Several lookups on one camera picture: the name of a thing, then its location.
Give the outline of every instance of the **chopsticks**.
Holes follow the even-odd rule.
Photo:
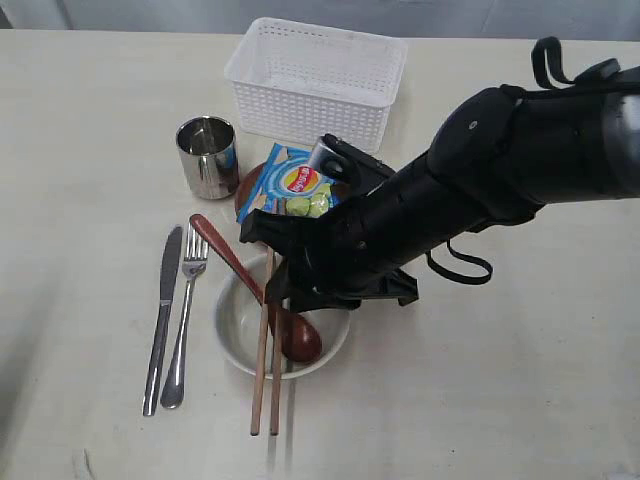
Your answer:
[[[276,199],[271,209],[271,213],[278,211],[279,201]],[[273,275],[275,267],[275,253],[271,247],[267,248],[267,282]],[[253,384],[253,402],[251,405],[251,430],[252,436],[260,433],[260,416],[262,414],[262,396],[264,392],[265,363],[267,351],[267,335],[269,323],[273,325],[273,350],[271,355],[271,372],[273,383],[271,388],[271,435],[277,435],[280,423],[280,380],[282,375],[282,319],[276,313],[275,305],[266,301],[266,288],[264,289],[262,311],[260,314],[260,333],[258,336],[258,358],[256,363],[256,376]],[[274,316],[273,322],[269,322],[269,317]]]

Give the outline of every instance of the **brown plate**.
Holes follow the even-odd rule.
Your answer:
[[[240,209],[244,207],[244,204],[249,200],[249,195],[251,194],[251,189],[258,181],[258,177],[260,177],[260,173],[262,172],[262,168],[264,167],[264,162],[251,170],[240,182],[238,185],[238,190],[236,190],[234,207],[236,209],[236,215],[240,212]]]

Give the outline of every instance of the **white plastic basket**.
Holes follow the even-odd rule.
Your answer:
[[[406,56],[397,38],[258,18],[224,75],[244,130],[307,145],[332,133],[373,153]]]

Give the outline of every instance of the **fork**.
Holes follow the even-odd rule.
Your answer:
[[[189,326],[189,313],[191,312],[191,299],[196,278],[207,267],[207,255],[209,244],[193,229],[191,223],[187,227],[187,249],[182,260],[182,273],[187,277],[187,285],[184,291],[182,315],[180,327],[176,337],[176,345],[173,348],[169,373],[162,389],[160,403],[165,408],[177,408],[184,398],[184,370],[187,351],[187,327]]]

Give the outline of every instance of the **lay's logo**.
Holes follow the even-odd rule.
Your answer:
[[[304,193],[313,190],[319,180],[318,174],[313,168],[303,165],[287,174],[284,178],[284,185],[291,192]]]

